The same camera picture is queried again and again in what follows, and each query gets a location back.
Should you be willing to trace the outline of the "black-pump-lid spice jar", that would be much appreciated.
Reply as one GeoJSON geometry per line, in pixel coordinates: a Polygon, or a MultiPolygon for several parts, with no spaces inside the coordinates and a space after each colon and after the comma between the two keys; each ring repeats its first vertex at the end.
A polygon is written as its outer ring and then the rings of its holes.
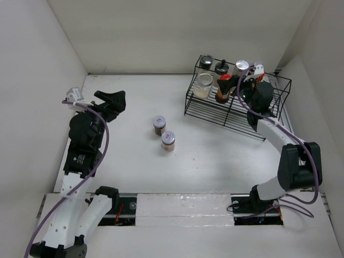
{"type": "Polygon", "coordinates": [[[216,64],[215,69],[214,69],[214,74],[213,74],[213,86],[215,88],[219,87],[218,80],[220,80],[220,77],[222,75],[227,74],[228,70],[229,70],[229,65],[227,64],[225,59],[221,60],[220,62],[216,64]]]}

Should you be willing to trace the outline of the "grey-lid reddish sauce jar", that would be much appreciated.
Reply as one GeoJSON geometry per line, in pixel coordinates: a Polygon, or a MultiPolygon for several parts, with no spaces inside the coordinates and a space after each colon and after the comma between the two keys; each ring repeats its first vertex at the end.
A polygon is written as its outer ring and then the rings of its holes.
{"type": "Polygon", "coordinates": [[[165,151],[173,151],[175,148],[175,134],[172,131],[165,131],[161,135],[162,148],[165,151]]]}

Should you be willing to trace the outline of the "grey-lid dark sauce jar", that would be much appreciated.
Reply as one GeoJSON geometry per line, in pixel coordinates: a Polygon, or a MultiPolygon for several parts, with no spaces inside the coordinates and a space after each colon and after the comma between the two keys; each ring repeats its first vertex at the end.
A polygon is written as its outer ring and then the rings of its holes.
{"type": "Polygon", "coordinates": [[[155,116],[153,119],[153,127],[156,135],[161,136],[166,130],[166,118],[164,116],[155,116]]]}

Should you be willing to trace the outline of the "silver-lid blue-label jar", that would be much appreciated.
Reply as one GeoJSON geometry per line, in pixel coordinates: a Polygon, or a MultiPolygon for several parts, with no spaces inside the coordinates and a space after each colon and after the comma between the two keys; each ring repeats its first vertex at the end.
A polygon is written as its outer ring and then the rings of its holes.
{"type": "Polygon", "coordinates": [[[235,63],[235,66],[232,71],[232,77],[234,81],[237,83],[240,76],[244,79],[248,74],[249,63],[245,60],[238,60],[235,63]]]}

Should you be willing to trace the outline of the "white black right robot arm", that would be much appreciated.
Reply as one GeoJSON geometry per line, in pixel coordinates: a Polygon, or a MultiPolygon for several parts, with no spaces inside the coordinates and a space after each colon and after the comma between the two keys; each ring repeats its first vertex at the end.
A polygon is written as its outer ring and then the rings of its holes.
{"type": "Polygon", "coordinates": [[[252,129],[264,136],[280,153],[277,175],[253,186],[248,200],[238,201],[231,208],[244,207],[251,217],[257,217],[283,206],[313,217],[303,205],[311,205],[318,199],[323,180],[319,145],[295,136],[272,114],[270,104],[274,88],[269,82],[225,75],[218,80],[218,84],[223,95],[238,98],[247,110],[247,120],[252,129]]]}

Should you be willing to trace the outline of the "red-lid brown sauce bottle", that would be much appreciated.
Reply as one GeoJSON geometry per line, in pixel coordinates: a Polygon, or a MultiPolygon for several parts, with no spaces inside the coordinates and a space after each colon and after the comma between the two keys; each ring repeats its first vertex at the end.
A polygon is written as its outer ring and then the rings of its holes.
{"type": "Polygon", "coordinates": [[[267,83],[269,83],[268,76],[267,76],[265,73],[263,73],[263,74],[261,74],[261,75],[256,79],[256,82],[257,82],[257,83],[260,83],[260,82],[267,82],[267,83]]]}

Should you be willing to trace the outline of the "glass-lid spice jar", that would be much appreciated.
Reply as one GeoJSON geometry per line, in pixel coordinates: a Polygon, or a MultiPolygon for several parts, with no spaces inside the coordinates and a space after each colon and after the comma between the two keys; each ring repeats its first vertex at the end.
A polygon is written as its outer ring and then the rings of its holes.
{"type": "Polygon", "coordinates": [[[198,75],[200,74],[212,74],[211,67],[213,65],[214,58],[210,54],[204,54],[199,59],[198,75]]]}

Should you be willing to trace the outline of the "small red-cap brown bottle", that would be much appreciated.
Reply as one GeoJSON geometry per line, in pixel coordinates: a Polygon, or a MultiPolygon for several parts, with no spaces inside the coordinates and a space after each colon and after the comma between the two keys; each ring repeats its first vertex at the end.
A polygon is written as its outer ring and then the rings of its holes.
{"type": "Polygon", "coordinates": [[[229,100],[230,96],[230,89],[228,87],[221,87],[219,81],[228,81],[231,79],[231,74],[221,75],[220,79],[218,80],[218,90],[215,95],[215,99],[220,104],[225,104],[229,100]]]}

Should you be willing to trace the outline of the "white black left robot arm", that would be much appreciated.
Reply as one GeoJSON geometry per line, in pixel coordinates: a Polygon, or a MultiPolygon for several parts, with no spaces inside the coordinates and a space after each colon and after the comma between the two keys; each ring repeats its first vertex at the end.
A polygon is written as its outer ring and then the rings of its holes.
{"type": "Polygon", "coordinates": [[[119,209],[119,191],[101,186],[85,208],[88,189],[109,147],[108,124],[125,111],[126,93],[96,91],[102,100],[86,103],[72,88],[63,104],[76,108],[69,122],[70,144],[63,167],[59,201],[41,220],[26,248],[25,257],[85,257],[87,243],[107,213],[119,209]]]}

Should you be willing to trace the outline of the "silver-lid white powder jar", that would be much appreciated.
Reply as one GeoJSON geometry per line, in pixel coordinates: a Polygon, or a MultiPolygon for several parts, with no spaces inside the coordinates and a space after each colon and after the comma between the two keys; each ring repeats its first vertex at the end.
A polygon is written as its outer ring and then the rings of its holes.
{"type": "Polygon", "coordinates": [[[193,87],[193,94],[200,99],[207,99],[213,85],[213,77],[209,73],[198,74],[193,87]]]}

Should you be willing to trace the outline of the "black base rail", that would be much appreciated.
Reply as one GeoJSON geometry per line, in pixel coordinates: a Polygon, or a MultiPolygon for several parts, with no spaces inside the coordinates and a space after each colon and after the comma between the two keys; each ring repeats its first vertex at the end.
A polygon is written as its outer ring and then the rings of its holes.
{"type": "Polygon", "coordinates": [[[101,226],[228,227],[282,225],[279,209],[252,218],[252,212],[236,204],[247,195],[229,193],[121,194],[119,207],[108,212],[101,226]]]}

